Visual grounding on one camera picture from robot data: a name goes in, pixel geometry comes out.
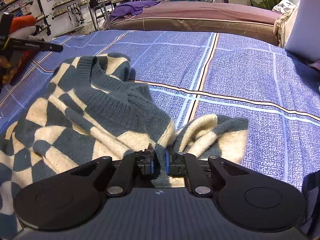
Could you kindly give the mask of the green potted plant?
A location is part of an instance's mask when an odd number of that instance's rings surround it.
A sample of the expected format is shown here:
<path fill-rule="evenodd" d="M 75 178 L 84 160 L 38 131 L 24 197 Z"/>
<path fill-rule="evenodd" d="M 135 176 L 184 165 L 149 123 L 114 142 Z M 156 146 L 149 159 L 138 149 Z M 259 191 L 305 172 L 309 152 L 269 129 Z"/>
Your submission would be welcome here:
<path fill-rule="evenodd" d="M 272 10 L 274 6 L 279 4 L 282 0 L 250 0 L 252 6 Z"/>

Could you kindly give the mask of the purple blanket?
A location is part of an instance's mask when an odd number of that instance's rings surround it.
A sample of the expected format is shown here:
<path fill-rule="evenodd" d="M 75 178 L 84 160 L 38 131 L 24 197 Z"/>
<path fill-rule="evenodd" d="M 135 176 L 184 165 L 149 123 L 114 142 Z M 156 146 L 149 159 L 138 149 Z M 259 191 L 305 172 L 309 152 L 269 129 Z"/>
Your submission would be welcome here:
<path fill-rule="evenodd" d="M 144 1 L 133 1 L 126 2 L 117 7 L 111 12 L 110 19 L 122 18 L 126 15 L 139 15 L 143 12 L 144 8 L 153 7 L 162 3 L 162 1 L 144 0 Z"/>

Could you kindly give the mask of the light lavender duvet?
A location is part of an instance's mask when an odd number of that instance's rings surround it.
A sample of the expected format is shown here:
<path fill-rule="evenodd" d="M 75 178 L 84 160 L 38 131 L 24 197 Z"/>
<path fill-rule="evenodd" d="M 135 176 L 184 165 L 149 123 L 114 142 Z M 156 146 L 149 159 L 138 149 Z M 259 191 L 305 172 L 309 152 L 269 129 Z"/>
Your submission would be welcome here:
<path fill-rule="evenodd" d="M 319 0 L 300 0 L 297 17 L 285 49 L 319 69 Z"/>

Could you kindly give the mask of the floral cream pillow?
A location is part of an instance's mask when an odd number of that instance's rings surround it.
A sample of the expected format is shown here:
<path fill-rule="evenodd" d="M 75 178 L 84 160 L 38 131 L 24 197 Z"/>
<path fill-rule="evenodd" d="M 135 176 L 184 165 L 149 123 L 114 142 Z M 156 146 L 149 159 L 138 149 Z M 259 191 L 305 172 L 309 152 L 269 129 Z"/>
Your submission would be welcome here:
<path fill-rule="evenodd" d="M 274 12 L 279 12 L 280 15 L 274 22 L 273 34 L 277 38 L 280 48 L 284 48 L 287 43 L 291 31 L 293 29 L 300 2 L 293 4 L 289 0 L 282 0 L 272 9 Z"/>

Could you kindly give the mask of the folded clothes stack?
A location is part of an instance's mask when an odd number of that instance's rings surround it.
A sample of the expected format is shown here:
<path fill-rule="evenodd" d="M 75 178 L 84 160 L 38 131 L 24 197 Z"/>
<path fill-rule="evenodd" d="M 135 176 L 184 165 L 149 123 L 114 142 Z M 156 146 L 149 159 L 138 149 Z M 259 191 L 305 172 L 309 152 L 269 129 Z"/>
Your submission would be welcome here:
<path fill-rule="evenodd" d="M 1 14 L 1 87 L 11 83 L 20 73 L 24 52 L 40 48 L 42 38 L 36 36 L 40 29 L 36 22 L 32 15 Z"/>

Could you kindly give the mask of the wall display shelves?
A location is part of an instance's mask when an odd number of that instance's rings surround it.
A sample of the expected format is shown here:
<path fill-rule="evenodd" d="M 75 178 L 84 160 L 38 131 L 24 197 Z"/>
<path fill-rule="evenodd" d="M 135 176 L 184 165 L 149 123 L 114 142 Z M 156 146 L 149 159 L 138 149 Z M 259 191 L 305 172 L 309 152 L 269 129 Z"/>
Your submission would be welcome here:
<path fill-rule="evenodd" d="M 32 15 L 39 35 L 49 39 L 91 20 L 86 0 L 1 0 L 1 13 Z"/>

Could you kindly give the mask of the blue plaid bed sheet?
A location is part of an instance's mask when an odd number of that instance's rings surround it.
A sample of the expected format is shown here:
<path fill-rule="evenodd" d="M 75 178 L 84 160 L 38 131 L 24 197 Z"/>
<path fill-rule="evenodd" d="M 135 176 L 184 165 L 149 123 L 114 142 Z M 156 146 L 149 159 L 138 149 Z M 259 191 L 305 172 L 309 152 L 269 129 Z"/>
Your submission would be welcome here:
<path fill-rule="evenodd" d="M 178 31 L 97 31 L 60 36 L 61 53 L 40 53 L 1 92 L 1 130 L 38 96 L 69 57 L 122 53 L 130 80 L 149 85 L 176 128 L 205 114 L 249 120 L 242 164 L 297 188 L 319 170 L 319 72 L 253 38 Z"/>

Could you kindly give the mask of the checkered green cream sweater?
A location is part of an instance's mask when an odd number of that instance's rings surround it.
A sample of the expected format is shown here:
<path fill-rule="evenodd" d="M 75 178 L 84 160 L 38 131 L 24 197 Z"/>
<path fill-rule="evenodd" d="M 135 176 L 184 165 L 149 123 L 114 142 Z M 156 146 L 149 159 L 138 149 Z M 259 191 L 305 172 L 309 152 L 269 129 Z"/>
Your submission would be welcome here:
<path fill-rule="evenodd" d="M 1 239 L 19 230 L 13 198 L 20 189 L 94 159 L 123 159 L 151 146 L 203 160 L 240 163 L 249 121 L 216 113 L 180 129 L 156 106 L 146 83 L 129 81 L 130 59 L 109 53 L 66 59 L 44 92 L 1 134 Z"/>

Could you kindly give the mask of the brown bed with mauve cover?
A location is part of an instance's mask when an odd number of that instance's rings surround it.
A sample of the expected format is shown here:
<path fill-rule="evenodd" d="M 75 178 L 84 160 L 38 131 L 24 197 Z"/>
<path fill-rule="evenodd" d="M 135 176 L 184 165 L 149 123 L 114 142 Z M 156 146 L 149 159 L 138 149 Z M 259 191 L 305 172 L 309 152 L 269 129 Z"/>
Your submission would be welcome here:
<path fill-rule="evenodd" d="M 110 17 L 118 30 L 166 30 L 235 34 L 277 46 L 274 23 L 279 13 L 233 3 L 169 2 L 144 7 L 140 13 Z"/>

